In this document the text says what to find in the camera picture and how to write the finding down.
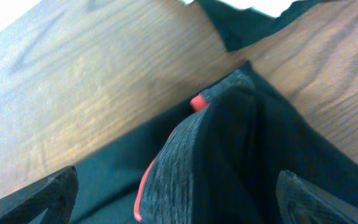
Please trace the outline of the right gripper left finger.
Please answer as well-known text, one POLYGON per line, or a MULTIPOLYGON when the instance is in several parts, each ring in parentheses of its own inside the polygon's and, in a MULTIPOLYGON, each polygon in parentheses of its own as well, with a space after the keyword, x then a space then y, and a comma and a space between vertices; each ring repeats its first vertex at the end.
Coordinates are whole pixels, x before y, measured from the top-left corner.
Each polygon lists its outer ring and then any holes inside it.
POLYGON ((74 166, 66 166, 0 199, 0 223, 68 223, 78 193, 74 166))

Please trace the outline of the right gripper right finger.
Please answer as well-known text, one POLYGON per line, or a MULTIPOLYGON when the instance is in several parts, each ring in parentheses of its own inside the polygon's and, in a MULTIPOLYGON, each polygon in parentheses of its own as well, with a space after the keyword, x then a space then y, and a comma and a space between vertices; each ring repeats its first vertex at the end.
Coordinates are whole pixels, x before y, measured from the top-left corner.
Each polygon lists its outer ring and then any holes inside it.
POLYGON ((276 196, 284 224, 358 224, 358 208, 289 170, 279 173, 276 196))

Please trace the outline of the black leggings with red waistband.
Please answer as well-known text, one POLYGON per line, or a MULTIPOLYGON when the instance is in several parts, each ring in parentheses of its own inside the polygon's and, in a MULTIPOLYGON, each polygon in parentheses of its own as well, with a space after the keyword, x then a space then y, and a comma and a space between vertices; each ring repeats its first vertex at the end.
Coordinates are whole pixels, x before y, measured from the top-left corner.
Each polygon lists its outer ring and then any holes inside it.
POLYGON ((68 223, 283 223, 283 170, 358 208, 358 165, 249 63, 74 167, 68 223))

